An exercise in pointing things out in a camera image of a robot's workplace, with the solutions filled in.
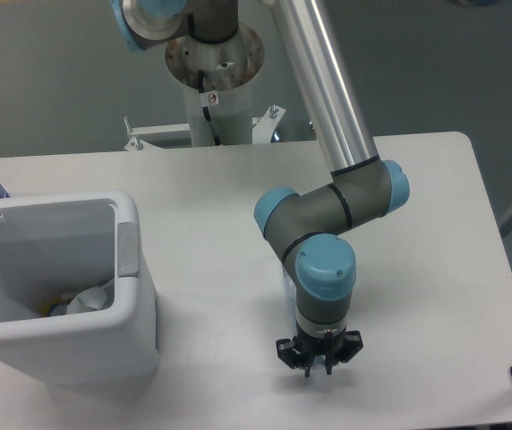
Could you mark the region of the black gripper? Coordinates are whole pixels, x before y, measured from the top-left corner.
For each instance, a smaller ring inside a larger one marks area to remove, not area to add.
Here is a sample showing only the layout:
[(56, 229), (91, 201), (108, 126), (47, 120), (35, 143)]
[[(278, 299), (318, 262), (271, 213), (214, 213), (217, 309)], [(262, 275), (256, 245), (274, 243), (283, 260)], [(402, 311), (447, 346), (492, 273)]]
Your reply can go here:
[(363, 340), (359, 331), (324, 331), (318, 337), (297, 327), (297, 336), (276, 341), (277, 357), (291, 369), (301, 369), (305, 377), (311, 376), (314, 357), (325, 355), (327, 375), (333, 367), (349, 362), (362, 348)]

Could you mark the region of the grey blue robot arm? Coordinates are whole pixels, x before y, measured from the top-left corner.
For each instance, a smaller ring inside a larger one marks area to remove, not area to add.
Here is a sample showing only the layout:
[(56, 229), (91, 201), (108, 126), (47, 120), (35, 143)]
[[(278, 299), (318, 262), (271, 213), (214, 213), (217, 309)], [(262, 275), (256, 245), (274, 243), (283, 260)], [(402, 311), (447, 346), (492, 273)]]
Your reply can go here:
[[(161, 45), (183, 86), (192, 145), (253, 142), (244, 88), (259, 73), (259, 35), (239, 19), (236, 1), (114, 1), (126, 46)], [(409, 182), (394, 161), (380, 158), (364, 122), (321, 1), (271, 1), (304, 105), (332, 180), (306, 194), (284, 187), (257, 201), (254, 218), (295, 285), (295, 329), (276, 343), (288, 367), (327, 370), (362, 348), (346, 328), (356, 280), (355, 253), (343, 234), (403, 206)]]

